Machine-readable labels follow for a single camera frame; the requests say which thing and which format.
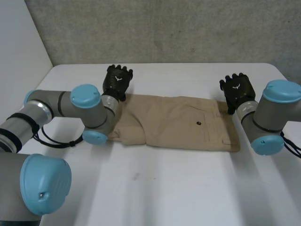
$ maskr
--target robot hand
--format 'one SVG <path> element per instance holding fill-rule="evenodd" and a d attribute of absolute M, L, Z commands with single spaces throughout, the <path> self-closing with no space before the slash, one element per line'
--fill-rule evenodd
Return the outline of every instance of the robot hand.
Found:
<path fill-rule="evenodd" d="M 117 100 L 125 101 L 125 92 L 132 78 L 132 69 L 127 71 L 127 67 L 125 66 L 123 68 L 121 68 L 120 65 L 117 67 L 115 67 L 115 65 L 109 66 L 103 82 L 104 95 L 109 95 Z"/>
<path fill-rule="evenodd" d="M 232 78 L 227 75 L 225 80 L 226 82 L 220 80 L 220 88 L 226 97 L 228 114 L 234 114 L 242 103 L 255 100 L 255 92 L 248 76 L 243 73 L 232 74 Z"/>

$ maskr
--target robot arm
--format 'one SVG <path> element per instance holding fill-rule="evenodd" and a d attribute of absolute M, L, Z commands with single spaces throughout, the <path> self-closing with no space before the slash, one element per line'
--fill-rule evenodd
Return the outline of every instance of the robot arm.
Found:
<path fill-rule="evenodd" d="M 90 84 L 78 86 L 71 92 L 29 92 L 24 108 L 0 125 L 0 151 L 18 153 L 54 117 L 80 118 L 85 125 L 83 139 L 93 145 L 104 144 L 114 126 L 119 101 L 125 100 L 132 77 L 132 70 L 112 65 L 107 70 L 102 95 Z"/>
<path fill-rule="evenodd" d="M 280 135 L 282 129 L 288 121 L 301 121 L 301 86 L 286 80 L 271 81 L 257 103 L 246 75 L 234 74 L 232 79 L 228 76 L 220 84 L 227 98 L 228 113 L 237 110 L 255 152 L 272 155 L 281 151 L 285 145 Z"/>
<path fill-rule="evenodd" d="M 104 144 L 132 77 L 132 70 L 112 65 L 102 95 L 89 84 L 71 92 L 31 91 L 24 108 L 0 125 L 0 226 L 38 226 L 44 214 L 62 206 L 71 187 L 71 169 L 65 160 L 16 154 L 22 146 L 54 117 L 80 118 L 85 125 L 83 139 Z"/>

